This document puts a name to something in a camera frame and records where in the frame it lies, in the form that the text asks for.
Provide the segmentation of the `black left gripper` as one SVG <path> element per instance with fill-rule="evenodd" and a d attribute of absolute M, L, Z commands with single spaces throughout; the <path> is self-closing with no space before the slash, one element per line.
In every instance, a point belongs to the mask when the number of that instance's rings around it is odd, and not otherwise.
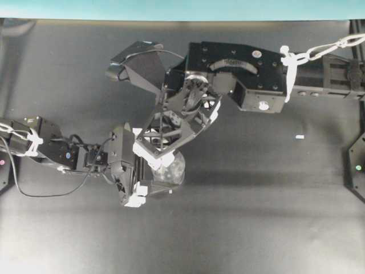
<path fill-rule="evenodd" d="M 172 193 L 173 184 L 152 180 L 148 162 L 142 157 L 134 156 L 135 135 L 129 123 L 116 126 L 110 135 L 112 139 L 108 144 L 108 164 L 121 205 L 139 208 L 146 203 L 149 196 Z M 140 180 L 134 187 L 133 173 L 135 180 Z"/>

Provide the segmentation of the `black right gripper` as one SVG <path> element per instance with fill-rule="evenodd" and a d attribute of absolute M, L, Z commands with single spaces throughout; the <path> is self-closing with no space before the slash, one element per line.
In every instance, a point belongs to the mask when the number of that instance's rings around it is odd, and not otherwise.
<path fill-rule="evenodd" d="M 135 139 L 133 153 L 152 169 L 170 166 L 175 151 L 213 123 L 222 98 L 221 77 L 219 72 L 169 69 L 143 137 Z"/>

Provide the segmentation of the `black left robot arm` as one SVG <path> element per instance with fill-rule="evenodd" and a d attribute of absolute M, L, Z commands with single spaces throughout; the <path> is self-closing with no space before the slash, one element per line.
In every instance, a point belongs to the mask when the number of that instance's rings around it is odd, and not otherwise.
<path fill-rule="evenodd" d="M 120 204 L 137 208 L 147 196 L 171 191 L 175 184 L 145 179 L 145 160 L 132 151 L 135 135 L 129 124 L 114 128 L 102 144 L 87 144 L 76 135 L 39 116 L 18 122 L 1 119 L 1 151 L 30 158 L 63 174 L 103 177 L 115 186 Z"/>

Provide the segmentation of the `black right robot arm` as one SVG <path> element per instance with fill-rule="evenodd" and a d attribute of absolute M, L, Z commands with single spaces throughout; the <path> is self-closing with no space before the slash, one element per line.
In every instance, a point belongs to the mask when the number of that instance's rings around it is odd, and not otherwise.
<path fill-rule="evenodd" d="M 241 111 L 276 114 L 294 95 L 364 100 L 364 63 L 329 53 L 311 57 L 247 45 L 191 43 L 164 76 L 156 108 L 133 152 L 158 169 L 204 132 L 229 97 Z"/>

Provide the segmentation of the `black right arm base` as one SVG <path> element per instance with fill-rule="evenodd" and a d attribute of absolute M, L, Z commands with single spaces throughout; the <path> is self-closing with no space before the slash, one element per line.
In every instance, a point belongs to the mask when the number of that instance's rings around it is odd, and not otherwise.
<path fill-rule="evenodd" d="M 346 172 L 346 188 L 364 203 L 364 133 L 348 149 Z"/>

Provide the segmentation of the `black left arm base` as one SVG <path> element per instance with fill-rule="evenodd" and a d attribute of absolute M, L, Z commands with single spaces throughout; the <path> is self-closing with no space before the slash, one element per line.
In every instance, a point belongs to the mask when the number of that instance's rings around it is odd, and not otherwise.
<path fill-rule="evenodd" d="M 6 191 L 15 186 L 13 165 L 9 155 L 5 152 L 1 152 L 0 172 L 0 194 L 3 195 Z"/>

